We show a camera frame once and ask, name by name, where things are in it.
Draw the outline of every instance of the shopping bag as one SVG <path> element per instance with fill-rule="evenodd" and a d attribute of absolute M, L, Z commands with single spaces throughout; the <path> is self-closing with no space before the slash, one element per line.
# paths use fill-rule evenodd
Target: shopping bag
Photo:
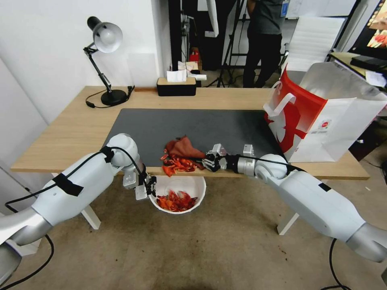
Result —
<path fill-rule="evenodd" d="M 333 62 L 311 66 L 300 85 L 286 72 L 264 105 L 289 162 L 337 161 L 387 105 L 377 88 Z"/>

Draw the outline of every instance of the monitor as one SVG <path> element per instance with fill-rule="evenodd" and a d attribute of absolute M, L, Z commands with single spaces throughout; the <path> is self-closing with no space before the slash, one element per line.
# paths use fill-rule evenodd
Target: monitor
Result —
<path fill-rule="evenodd" d="M 387 0 L 380 0 L 350 52 L 387 60 Z"/>

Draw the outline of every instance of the white bowl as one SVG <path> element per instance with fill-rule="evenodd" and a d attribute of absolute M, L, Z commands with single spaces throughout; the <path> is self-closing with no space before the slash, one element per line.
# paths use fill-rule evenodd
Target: white bowl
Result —
<path fill-rule="evenodd" d="M 206 181 L 201 176 L 156 176 L 156 197 L 148 195 L 153 205 L 159 210 L 170 214 L 183 214 L 193 211 L 202 202 L 206 193 Z M 174 192 L 185 191 L 190 197 L 197 197 L 195 205 L 186 211 L 169 211 L 161 208 L 157 204 L 157 196 L 165 196 L 169 194 L 169 190 Z"/>

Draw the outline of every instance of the wooden table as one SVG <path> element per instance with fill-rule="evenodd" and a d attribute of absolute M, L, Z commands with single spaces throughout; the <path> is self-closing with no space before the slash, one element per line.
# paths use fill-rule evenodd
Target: wooden table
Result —
<path fill-rule="evenodd" d="M 349 68 L 354 73 L 360 75 L 361 77 L 366 77 L 366 69 L 351 64 L 351 60 L 354 57 L 360 56 L 360 54 L 354 54 L 351 52 L 332 52 L 329 55 L 334 58 L 337 62 L 342 64 L 344 67 Z"/>
<path fill-rule="evenodd" d="M 11 170 L 16 172 L 62 172 L 84 155 L 101 148 L 123 108 L 262 110 L 271 94 L 271 89 L 197 88 L 196 95 L 193 97 L 159 97 L 154 91 L 135 91 L 129 101 L 124 104 L 107 109 L 87 107 L 85 98 L 103 89 L 104 87 L 85 87 L 13 164 Z M 117 87 L 117 89 L 127 91 L 125 87 Z M 89 101 L 103 106 L 100 103 L 100 94 L 91 97 Z M 367 172 L 349 152 L 337 162 L 295 163 L 295 165 L 318 179 L 366 180 L 369 178 Z M 164 175 L 161 167 L 148 167 L 147 171 L 154 175 Z M 178 174 L 245 177 L 225 170 L 215 173 L 208 170 L 197 170 Z M 94 228 L 99 227 L 100 221 L 90 207 L 85 209 L 83 215 Z"/>

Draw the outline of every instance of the lamp shade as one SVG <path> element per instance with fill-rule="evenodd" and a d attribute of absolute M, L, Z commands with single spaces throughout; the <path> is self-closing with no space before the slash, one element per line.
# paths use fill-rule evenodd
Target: lamp shade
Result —
<path fill-rule="evenodd" d="M 94 44 L 99 51 L 110 53 L 121 45 L 122 31 L 117 25 L 101 22 L 95 16 L 89 17 L 87 25 L 93 31 Z"/>

